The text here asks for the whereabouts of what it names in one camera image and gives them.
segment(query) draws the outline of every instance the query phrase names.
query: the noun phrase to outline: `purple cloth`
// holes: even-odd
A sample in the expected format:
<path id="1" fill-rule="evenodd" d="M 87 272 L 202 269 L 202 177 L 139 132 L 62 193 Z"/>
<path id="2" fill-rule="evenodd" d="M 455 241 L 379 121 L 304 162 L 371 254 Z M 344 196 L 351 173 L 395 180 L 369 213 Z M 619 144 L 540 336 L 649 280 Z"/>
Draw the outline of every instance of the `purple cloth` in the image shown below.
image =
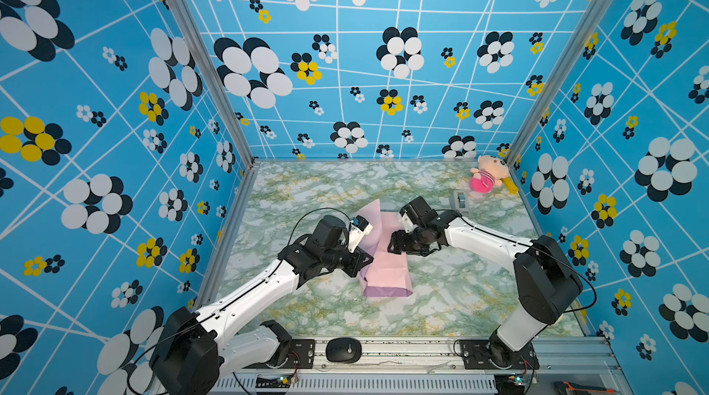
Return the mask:
<path id="1" fill-rule="evenodd" d="M 372 230 L 359 243 L 359 247 L 374 257 L 374 261 L 359 272 L 359 284 L 364 296 L 392 297 L 409 296 L 413 293 L 408 274 L 406 255 L 386 251 L 391 234 L 403 229 L 396 212 L 382 212 L 379 200 L 360 209 L 355 215 L 365 217 Z"/>

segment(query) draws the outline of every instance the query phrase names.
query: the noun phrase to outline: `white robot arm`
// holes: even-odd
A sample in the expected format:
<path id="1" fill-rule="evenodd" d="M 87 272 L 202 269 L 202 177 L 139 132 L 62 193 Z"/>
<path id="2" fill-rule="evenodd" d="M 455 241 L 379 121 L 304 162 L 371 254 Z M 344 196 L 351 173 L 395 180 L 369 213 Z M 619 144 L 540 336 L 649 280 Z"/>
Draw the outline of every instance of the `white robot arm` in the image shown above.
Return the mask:
<path id="1" fill-rule="evenodd" d="M 519 351 L 553 324 L 583 289 L 559 245 L 547 236 L 520 238 L 476 224 L 458 211 L 438 213 L 422 197 L 399 212 L 404 231 L 392 235 L 389 251 L 428 256 L 430 245 L 469 250 L 515 275 L 519 304 L 490 336 L 493 364 L 507 368 Z"/>
<path id="2" fill-rule="evenodd" d="M 582 285 L 556 242 L 494 231 L 461 216 L 438 213 L 422 197 L 401 211 L 405 230 L 395 232 L 392 253 L 428 256 L 432 243 L 469 250 L 500 264 L 516 276 L 520 303 L 491 335 L 489 354 L 498 367 L 507 368 L 519 351 L 549 324 L 553 324 L 580 294 Z M 286 246 L 270 266 L 228 296 L 195 314 L 185 308 L 165 323 L 150 366 L 170 395 L 206 394 L 217 378 L 265 362 L 282 364 L 291 337 L 274 321 L 237 335 L 271 303 L 294 292 L 309 279 L 341 269 L 355 277 L 373 258 L 357 247 L 371 225 L 357 216 L 345 224 L 325 216 L 313 234 Z"/>

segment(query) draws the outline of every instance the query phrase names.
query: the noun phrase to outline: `black mouse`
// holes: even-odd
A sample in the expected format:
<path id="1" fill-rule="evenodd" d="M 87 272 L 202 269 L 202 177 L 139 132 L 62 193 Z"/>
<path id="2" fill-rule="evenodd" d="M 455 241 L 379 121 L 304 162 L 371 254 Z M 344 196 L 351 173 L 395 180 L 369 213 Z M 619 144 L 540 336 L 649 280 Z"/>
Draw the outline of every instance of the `black mouse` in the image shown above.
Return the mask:
<path id="1" fill-rule="evenodd" d="M 325 356 L 332 362 L 357 362 L 362 356 L 362 344 L 355 338 L 335 338 L 325 348 Z"/>

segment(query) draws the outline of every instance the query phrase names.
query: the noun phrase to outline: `blue wallpaper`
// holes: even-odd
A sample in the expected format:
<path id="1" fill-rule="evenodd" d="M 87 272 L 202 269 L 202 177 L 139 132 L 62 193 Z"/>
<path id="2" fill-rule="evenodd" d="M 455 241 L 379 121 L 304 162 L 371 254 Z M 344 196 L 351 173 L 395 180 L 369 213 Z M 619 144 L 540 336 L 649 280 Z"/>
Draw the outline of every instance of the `blue wallpaper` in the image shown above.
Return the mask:
<path id="1" fill-rule="evenodd" d="M 504 156 L 589 1 L 188 4 L 255 156 L 411 159 Z"/>
<path id="2" fill-rule="evenodd" d="M 169 5 L 0 0 L 0 394 L 142 391 L 195 301 L 243 165 Z"/>
<path id="3" fill-rule="evenodd" d="M 708 6 L 614 0 L 515 163 L 636 394 L 709 387 Z"/>

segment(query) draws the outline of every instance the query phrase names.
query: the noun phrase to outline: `teddy bear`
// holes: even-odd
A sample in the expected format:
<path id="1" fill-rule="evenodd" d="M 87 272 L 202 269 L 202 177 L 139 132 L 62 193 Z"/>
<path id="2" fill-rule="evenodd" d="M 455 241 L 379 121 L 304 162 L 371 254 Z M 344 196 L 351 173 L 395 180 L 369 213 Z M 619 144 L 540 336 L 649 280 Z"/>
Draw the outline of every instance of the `teddy bear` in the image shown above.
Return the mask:
<path id="1" fill-rule="evenodd" d="M 501 186 L 502 178 L 510 176 L 510 169 L 504 160 L 497 157 L 482 155 L 478 157 L 478 167 L 470 169 L 470 188 L 475 192 L 488 194 L 492 187 Z"/>

